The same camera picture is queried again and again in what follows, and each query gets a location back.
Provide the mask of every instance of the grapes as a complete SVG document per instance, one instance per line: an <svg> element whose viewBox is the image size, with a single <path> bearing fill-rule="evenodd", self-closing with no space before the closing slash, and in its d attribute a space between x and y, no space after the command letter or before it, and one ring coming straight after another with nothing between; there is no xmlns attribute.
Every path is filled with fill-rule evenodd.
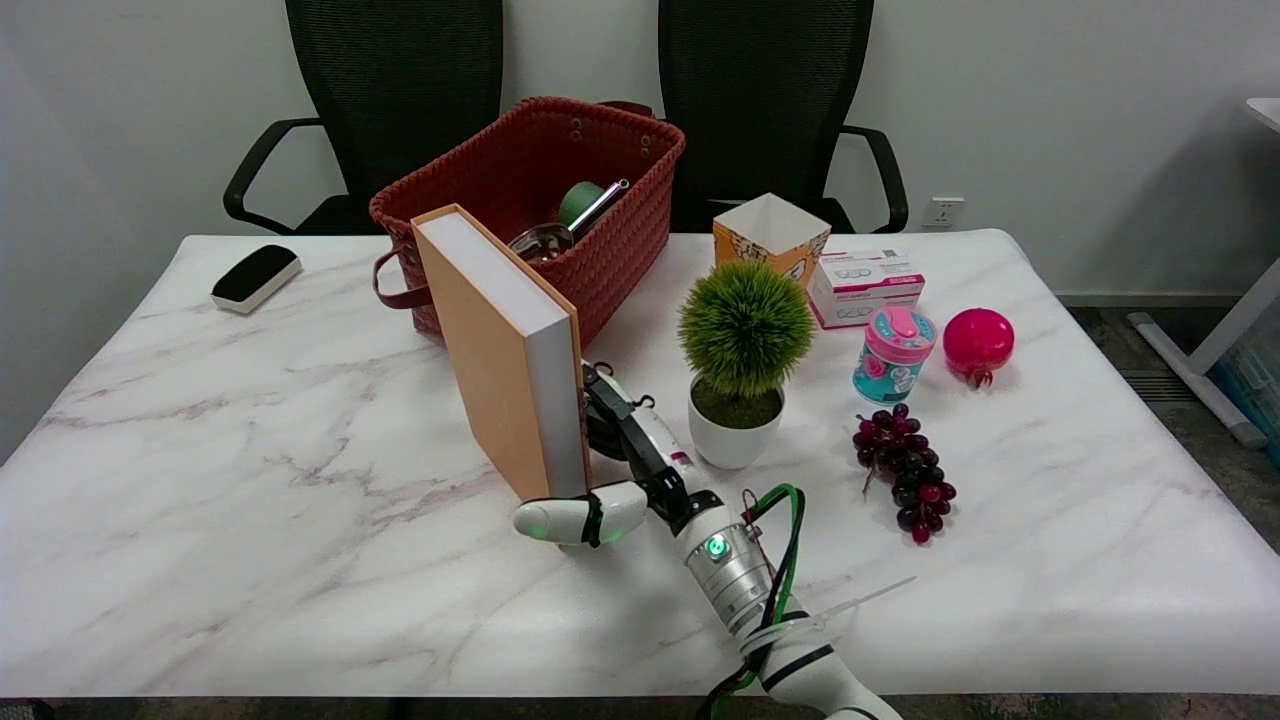
<svg viewBox="0 0 1280 720"><path fill-rule="evenodd" d="M897 511L897 527L910 530L920 519L920 511L914 507L904 507Z"/></svg>
<svg viewBox="0 0 1280 720"><path fill-rule="evenodd" d="M897 491L896 488L897 486L895 486L893 505L899 507L915 507L920 503L920 495L914 489L904 488Z"/></svg>
<svg viewBox="0 0 1280 720"><path fill-rule="evenodd" d="M920 421L899 402L892 411L877 410L870 418L858 415L858 432L852 436L858 464L867 468L863 495L872 478L892 483L897 527L911 533L916 544L925 544L941 533L942 518L951 514L955 486L943 482L946 473L938 468L938 454L929 438L920 433Z"/></svg>

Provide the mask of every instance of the cardboard box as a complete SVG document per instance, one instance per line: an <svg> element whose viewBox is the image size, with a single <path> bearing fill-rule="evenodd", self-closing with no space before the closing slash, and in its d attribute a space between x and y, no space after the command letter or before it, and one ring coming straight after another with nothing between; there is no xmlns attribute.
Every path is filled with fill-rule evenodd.
<svg viewBox="0 0 1280 720"><path fill-rule="evenodd" d="M716 218L716 266L762 260L808 287L831 225L777 195L762 195Z"/></svg>
<svg viewBox="0 0 1280 720"><path fill-rule="evenodd" d="M865 325L881 307L915 307L924 275L892 250L854 250L865 237L837 238L818 258L809 282L809 304L822 329Z"/></svg>

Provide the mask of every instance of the woven basket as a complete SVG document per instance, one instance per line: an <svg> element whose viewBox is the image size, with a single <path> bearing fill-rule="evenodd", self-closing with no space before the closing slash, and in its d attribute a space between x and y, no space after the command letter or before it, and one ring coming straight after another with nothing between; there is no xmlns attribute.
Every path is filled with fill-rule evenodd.
<svg viewBox="0 0 1280 720"><path fill-rule="evenodd" d="M532 97L471 140L379 192L369 211L392 236L407 287L378 291L383 304L413 309L413 327L439 333L410 220L457 202L503 242L556 222L561 200L582 181L631 190L568 252L534 268L577 307L585 347L604 328L667 245L671 187L685 136L675 126L566 97Z"/></svg>

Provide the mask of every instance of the carpet floor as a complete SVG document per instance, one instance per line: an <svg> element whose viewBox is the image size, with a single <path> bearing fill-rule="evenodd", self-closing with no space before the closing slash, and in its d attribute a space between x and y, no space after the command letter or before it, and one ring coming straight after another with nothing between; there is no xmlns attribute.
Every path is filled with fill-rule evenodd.
<svg viewBox="0 0 1280 720"><path fill-rule="evenodd" d="M1134 309L1076 309L1071 314L1123 374L1166 370L1125 320ZM1221 310L1147 310L1175 342L1194 347ZM1197 401L1153 402L1152 410L1280 552L1280 473L1260 452L1235 443ZM380 700L64 700L58 720L380 720ZM431 720L677 720L691 717L696 698L439 700L416 703L412 717ZM1266 720L1280 719L1280 697L1203 694L914 696L893 698L910 720ZM764 698L735 698L721 717L803 720L806 708Z"/></svg>

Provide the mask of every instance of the artificial plant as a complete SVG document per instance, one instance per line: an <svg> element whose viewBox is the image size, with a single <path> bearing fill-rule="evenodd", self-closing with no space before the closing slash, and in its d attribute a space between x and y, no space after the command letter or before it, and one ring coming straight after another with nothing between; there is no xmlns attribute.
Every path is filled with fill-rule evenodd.
<svg viewBox="0 0 1280 720"><path fill-rule="evenodd" d="M813 345L804 290L756 261L730 263L694 283L680 342L700 379L694 405L713 423L755 428L782 411L777 388Z"/></svg>

